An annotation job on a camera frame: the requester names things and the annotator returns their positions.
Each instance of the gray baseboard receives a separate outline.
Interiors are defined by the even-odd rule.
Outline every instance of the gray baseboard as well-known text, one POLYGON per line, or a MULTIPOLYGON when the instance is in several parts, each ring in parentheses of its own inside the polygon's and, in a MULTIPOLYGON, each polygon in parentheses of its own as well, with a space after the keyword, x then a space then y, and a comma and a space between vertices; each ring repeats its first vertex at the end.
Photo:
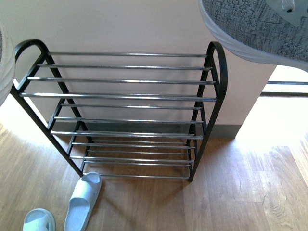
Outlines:
MULTIPOLYGON (((151 133, 187 133, 189 125, 151 125, 151 124, 97 124, 88 123, 89 130, 98 131, 123 131, 123 132, 151 132, 151 133)), ((75 123, 56 123, 53 130, 54 131, 73 131, 75 128, 75 123)), ((211 138, 235 138, 236 134, 240 130, 241 125, 214 125, 211 138)), ((202 126, 196 127, 197 134, 202 134, 202 126)))

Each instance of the metal rod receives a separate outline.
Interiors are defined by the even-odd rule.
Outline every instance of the metal rod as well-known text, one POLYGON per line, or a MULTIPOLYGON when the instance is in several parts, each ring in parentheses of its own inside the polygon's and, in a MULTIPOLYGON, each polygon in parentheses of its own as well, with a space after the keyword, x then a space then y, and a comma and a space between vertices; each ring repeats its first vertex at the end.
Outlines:
POLYGON ((146 79, 91 79, 91 78, 44 78, 28 77, 30 81, 45 82, 97 82, 97 83, 155 83, 155 84, 191 84, 191 85, 213 85, 214 81, 188 81, 188 80, 146 80, 146 79))
POLYGON ((53 129, 53 126, 56 123, 55 117, 59 115, 59 113, 60 113, 60 111, 62 109, 62 104, 64 102, 65 102, 65 99, 60 99, 59 100, 59 102, 58 102, 58 104, 57 104, 57 106, 56 106, 56 108, 55 108, 55 110, 54 110, 54 112, 53 112, 53 114, 52 114, 52 116, 51 116, 51 118, 49 120, 48 126, 47 126, 49 131, 51 131, 53 129))
POLYGON ((86 119, 77 117, 55 116, 56 120, 82 121, 88 123, 161 123, 161 124, 202 124, 203 121, 182 121, 182 120, 146 120, 146 119, 86 119))
POLYGON ((23 77, 23 79, 20 81, 17 90, 19 92, 24 92, 27 88, 27 86, 30 83, 30 80, 27 79, 28 76, 34 76, 37 71, 39 70, 38 64, 42 64, 45 61, 46 53, 42 52, 38 59, 34 62, 30 70, 27 72, 27 74, 23 77))
POLYGON ((82 93, 21 93, 21 97, 34 97, 34 98, 87 98, 87 99, 110 99, 110 100, 163 100, 163 101, 196 101, 196 102, 215 102, 215 98, 202 98, 202 97, 190 97, 190 96, 160 96, 150 94, 82 94, 82 93))
MULTIPOLYGON (((74 131, 79 130, 80 126, 81 126, 81 122, 77 122, 74 131)), ((75 140, 76 140, 76 136, 72 136, 71 140, 70 140, 70 142, 68 144, 67 151, 66 151, 68 155, 71 154, 71 151, 73 149, 73 142, 75 142, 75 140)))
POLYGON ((38 64, 39 67, 47 68, 86 68, 86 69, 152 69, 152 70, 191 70, 191 71, 209 71, 211 68, 189 67, 189 66, 142 66, 142 65, 64 65, 64 64, 38 64))
POLYGON ((97 104, 61 104, 62 107, 107 107, 107 108, 131 108, 131 109, 171 109, 171 110, 200 110, 201 107, 177 107, 177 106, 139 106, 139 105, 97 105, 97 104))
POLYGON ((160 142, 160 141, 118 141, 118 140, 92 140, 93 142, 109 142, 109 143, 164 143, 164 144, 186 144, 185 142, 160 142))
POLYGON ((93 137, 144 137, 144 138, 169 138, 169 139, 191 139, 202 140, 203 136, 194 136, 193 134, 176 133, 142 133, 142 132, 107 132, 107 131, 52 131, 52 135, 64 136, 93 136, 93 137))
POLYGON ((166 167, 188 167, 189 165, 172 164, 148 164, 148 163, 122 163, 122 162, 103 162, 103 161, 84 161, 85 164, 104 164, 104 165, 142 165, 142 166, 166 166, 166 167))
POLYGON ((164 54, 164 53, 121 53, 121 52, 49 52, 49 55, 79 56, 147 56, 147 57, 186 57, 205 58, 206 54, 164 54))
POLYGON ((137 177, 137 178, 157 178, 157 179, 161 178, 161 179, 188 180, 188 177, 174 177, 174 176, 142 176, 142 175, 123 175, 123 174, 100 174, 100 176, 102 177, 137 177))
POLYGON ((157 155, 188 155, 188 153, 159 153, 159 152, 128 152, 111 150, 88 150, 89 153, 126 153, 126 154, 157 154, 157 155))
POLYGON ((279 84, 279 85, 308 85, 308 82, 298 82, 298 81, 268 81, 267 84, 279 84))
POLYGON ((72 145, 90 147, 117 147, 117 148, 169 148, 169 149, 193 149, 191 146, 166 146, 166 145, 133 145, 133 144, 110 144, 110 143, 82 143, 73 142, 72 145))
POLYGON ((193 160, 167 160, 167 159, 134 159, 134 158, 111 158, 111 157, 91 157, 91 156, 71 156, 71 159, 81 160, 107 160, 107 161, 131 161, 131 162, 162 162, 162 163, 193 163, 193 160))

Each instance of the slipper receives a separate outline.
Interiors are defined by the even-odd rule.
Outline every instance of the slipper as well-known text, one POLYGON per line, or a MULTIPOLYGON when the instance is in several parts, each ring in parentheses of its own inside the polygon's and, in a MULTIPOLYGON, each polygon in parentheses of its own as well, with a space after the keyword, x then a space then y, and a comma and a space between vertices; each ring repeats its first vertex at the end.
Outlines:
POLYGON ((101 177, 89 172, 79 179, 69 201, 64 231, 84 231, 101 189, 101 177))
POLYGON ((37 208, 27 213, 23 231, 55 231, 56 223, 51 212, 37 208))

